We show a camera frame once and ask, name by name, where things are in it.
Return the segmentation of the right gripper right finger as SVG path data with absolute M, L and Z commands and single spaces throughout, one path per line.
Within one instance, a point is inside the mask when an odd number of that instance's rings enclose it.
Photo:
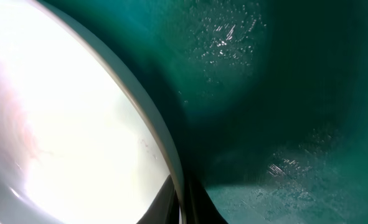
M 227 224 L 195 177 L 186 177 L 184 203 L 188 224 Z

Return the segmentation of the light blue plate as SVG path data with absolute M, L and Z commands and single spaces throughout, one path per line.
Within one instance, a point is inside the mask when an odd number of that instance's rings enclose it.
M 0 223 L 138 223 L 168 176 L 168 128 L 121 59 L 66 13 L 0 1 Z

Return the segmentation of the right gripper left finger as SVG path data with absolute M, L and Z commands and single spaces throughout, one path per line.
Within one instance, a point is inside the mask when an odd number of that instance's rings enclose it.
M 137 224 L 179 224 L 179 202 L 170 175 Z

